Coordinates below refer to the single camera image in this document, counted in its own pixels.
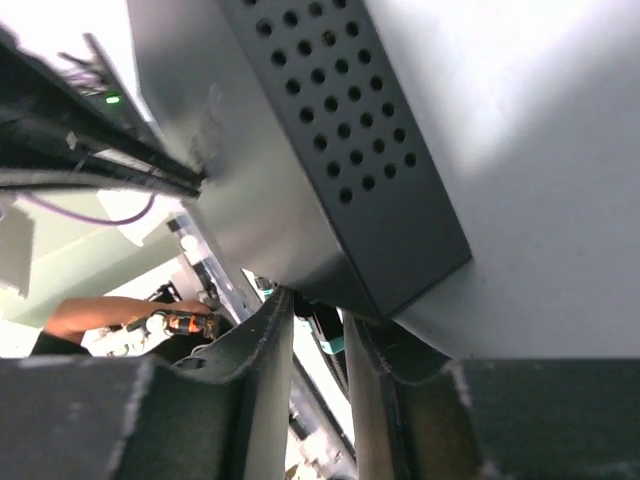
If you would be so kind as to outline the black network switch box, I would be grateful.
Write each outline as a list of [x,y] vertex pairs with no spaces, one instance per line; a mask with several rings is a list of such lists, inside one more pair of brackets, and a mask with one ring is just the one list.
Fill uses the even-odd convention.
[[131,1],[142,97],[223,257],[389,318],[471,257],[361,1]]

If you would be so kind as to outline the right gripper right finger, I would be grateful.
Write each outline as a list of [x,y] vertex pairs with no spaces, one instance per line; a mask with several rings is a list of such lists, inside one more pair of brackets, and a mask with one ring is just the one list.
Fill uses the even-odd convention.
[[476,479],[480,456],[446,355],[396,324],[344,325],[362,479]]

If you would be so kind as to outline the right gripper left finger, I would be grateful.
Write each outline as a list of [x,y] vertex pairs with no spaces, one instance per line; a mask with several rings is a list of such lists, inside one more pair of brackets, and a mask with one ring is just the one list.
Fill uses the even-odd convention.
[[281,479],[293,371],[293,294],[174,365],[139,362],[115,479]]

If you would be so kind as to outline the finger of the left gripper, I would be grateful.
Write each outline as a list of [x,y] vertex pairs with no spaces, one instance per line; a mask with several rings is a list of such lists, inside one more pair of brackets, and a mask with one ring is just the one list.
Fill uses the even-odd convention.
[[1,189],[197,195],[201,173],[103,115],[1,32]]

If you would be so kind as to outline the black ethernet cable teal boot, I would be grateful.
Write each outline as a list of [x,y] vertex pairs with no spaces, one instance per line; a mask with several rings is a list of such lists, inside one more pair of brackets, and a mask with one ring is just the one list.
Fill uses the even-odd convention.
[[294,293],[294,313],[308,327],[325,365],[345,397],[349,396],[343,321],[338,310]]

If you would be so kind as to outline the person forearm in background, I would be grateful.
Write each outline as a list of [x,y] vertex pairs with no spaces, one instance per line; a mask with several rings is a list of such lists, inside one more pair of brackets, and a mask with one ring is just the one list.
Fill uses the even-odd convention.
[[62,301],[47,319],[43,332],[80,344],[89,330],[127,325],[148,317],[157,310],[177,310],[194,314],[209,314],[212,310],[195,300],[173,304],[151,302],[128,297],[70,298]]

